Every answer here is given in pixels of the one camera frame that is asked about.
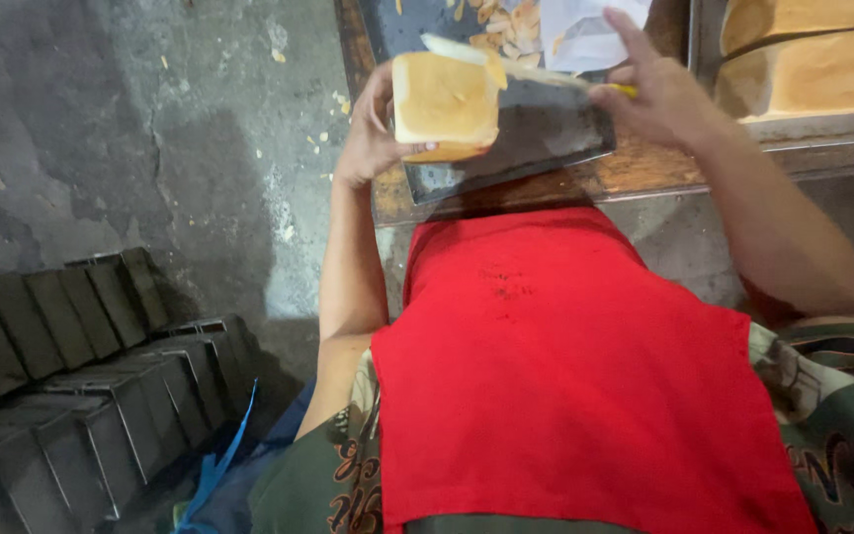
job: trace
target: white bread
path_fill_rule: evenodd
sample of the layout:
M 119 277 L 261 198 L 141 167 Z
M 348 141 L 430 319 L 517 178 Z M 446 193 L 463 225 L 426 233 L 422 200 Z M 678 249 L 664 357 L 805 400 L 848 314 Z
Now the white bread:
M 394 58 L 394 137 L 437 142 L 405 162 L 451 162 L 489 150 L 499 135 L 499 87 L 485 67 L 431 52 Z
M 854 29 L 854 0 L 729 0 L 720 51 L 777 35 Z
M 734 58 L 720 68 L 715 98 L 742 122 L 854 113 L 854 30 Z

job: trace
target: wooden table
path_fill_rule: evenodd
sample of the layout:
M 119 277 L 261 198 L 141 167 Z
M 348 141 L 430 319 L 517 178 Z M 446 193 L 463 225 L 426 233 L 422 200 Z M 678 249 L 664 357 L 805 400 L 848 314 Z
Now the wooden table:
M 374 56 L 358 0 L 334 2 L 348 89 L 354 101 L 374 69 Z M 662 54 L 684 57 L 687 19 L 686 0 L 655 0 L 652 4 L 646 29 Z M 769 154 L 795 179 L 854 174 L 854 143 Z M 706 190 L 692 159 L 619 128 L 618 148 L 610 156 L 420 206 L 414 205 L 407 178 L 398 165 L 375 179 L 373 209 L 375 224 L 393 226 Z

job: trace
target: paper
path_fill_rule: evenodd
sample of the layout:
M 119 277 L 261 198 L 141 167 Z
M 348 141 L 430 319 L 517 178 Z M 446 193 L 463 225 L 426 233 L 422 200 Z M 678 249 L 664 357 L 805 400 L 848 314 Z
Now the paper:
M 627 59 L 618 33 L 601 17 L 605 6 L 623 9 L 644 28 L 651 0 L 541 0 L 546 68 L 589 72 L 615 67 Z

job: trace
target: yellow knife handle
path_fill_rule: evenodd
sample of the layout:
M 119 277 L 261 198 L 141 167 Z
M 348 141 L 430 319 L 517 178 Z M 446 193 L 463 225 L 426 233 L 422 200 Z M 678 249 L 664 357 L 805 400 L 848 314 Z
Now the yellow knife handle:
M 635 86 L 623 86 L 621 84 L 608 84 L 609 87 L 615 88 L 628 95 L 629 98 L 635 98 L 638 95 L 638 88 Z

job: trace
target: red apron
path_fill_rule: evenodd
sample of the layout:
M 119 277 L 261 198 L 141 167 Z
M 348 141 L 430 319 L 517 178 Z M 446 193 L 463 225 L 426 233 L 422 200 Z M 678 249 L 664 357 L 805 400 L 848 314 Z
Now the red apron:
M 372 353 L 388 532 L 432 515 L 815 532 L 750 320 L 649 272 L 594 208 L 421 225 Z

